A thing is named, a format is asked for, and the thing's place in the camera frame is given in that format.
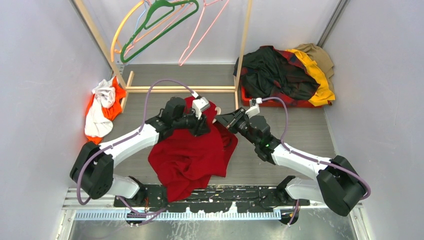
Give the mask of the red skirt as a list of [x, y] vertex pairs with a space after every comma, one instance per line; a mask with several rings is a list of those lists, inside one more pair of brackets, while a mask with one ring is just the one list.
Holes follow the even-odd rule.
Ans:
[[166, 188], [169, 202], [189, 197], [204, 189], [212, 176], [225, 177], [237, 144], [237, 137], [214, 120], [216, 105], [203, 112], [209, 131], [195, 136], [187, 128], [173, 127], [172, 134], [158, 141], [148, 162]]

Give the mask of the beige plastic hanger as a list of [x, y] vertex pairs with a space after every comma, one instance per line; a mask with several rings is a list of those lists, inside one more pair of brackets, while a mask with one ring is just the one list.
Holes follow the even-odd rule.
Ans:
[[215, 112], [216, 112], [216, 115], [215, 115], [215, 117], [214, 117], [214, 118], [213, 118], [213, 120], [212, 120], [212, 123], [213, 123], [213, 124], [217, 121], [216, 116], [218, 116], [218, 115], [220, 115], [220, 114], [221, 114], [222, 109], [221, 109], [220, 107], [216, 106], [216, 107], [215, 107]]

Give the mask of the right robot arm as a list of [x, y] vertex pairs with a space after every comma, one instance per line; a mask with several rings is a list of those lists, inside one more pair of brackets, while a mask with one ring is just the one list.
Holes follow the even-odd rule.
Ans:
[[259, 159], [290, 168], [308, 177], [288, 176], [279, 185], [277, 198], [283, 205], [296, 200], [321, 202], [339, 216], [347, 216], [359, 201], [371, 195], [371, 188], [343, 156], [321, 157], [301, 151], [275, 137], [257, 107], [239, 108], [215, 116], [217, 123], [240, 134], [254, 146]]

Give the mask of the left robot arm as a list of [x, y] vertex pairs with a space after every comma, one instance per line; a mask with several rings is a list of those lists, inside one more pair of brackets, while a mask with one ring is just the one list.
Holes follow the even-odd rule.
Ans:
[[134, 177], [115, 174], [114, 169], [137, 152], [169, 138], [175, 130], [185, 129], [196, 137], [209, 133], [205, 111], [210, 106], [200, 96], [193, 99], [191, 106], [183, 98], [172, 97], [158, 115], [139, 128], [103, 144], [85, 143], [69, 174], [78, 186], [78, 197], [84, 191], [93, 200], [115, 195], [123, 204], [143, 205], [146, 187]]

